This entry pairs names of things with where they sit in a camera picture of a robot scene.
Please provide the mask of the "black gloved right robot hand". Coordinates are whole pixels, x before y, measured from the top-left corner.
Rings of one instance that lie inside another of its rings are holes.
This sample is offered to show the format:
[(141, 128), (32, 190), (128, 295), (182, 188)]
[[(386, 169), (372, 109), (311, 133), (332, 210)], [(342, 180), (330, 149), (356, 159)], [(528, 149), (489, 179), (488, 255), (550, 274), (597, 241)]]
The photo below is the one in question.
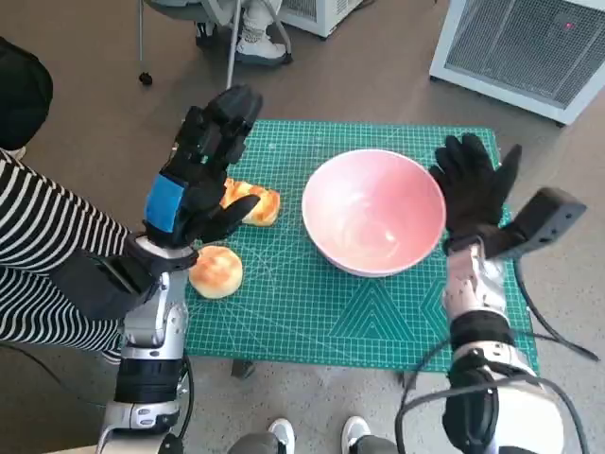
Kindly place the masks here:
[(445, 138), (444, 146), (435, 150), (436, 163), (429, 173), (444, 196), (449, 236), (465, 236), (478, 227), (498, 226), (521, 157), (522, 147), (516, 144), (495, 167), (476, 135)]

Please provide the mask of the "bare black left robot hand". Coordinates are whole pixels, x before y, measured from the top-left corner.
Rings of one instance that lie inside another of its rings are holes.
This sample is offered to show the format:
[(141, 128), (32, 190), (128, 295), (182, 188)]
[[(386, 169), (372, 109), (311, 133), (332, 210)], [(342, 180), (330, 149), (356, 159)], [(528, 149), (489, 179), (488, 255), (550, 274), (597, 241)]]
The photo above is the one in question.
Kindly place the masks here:
[(147, 237), (160, 247), (181, 248), (232, 234), (260, 201), (249, 194), (221, 204), (228, 166), (245, 150), (262, 96), (248, 85), (235, 85), (201, 108), (188, 110), (173, 150), (147, 195)]

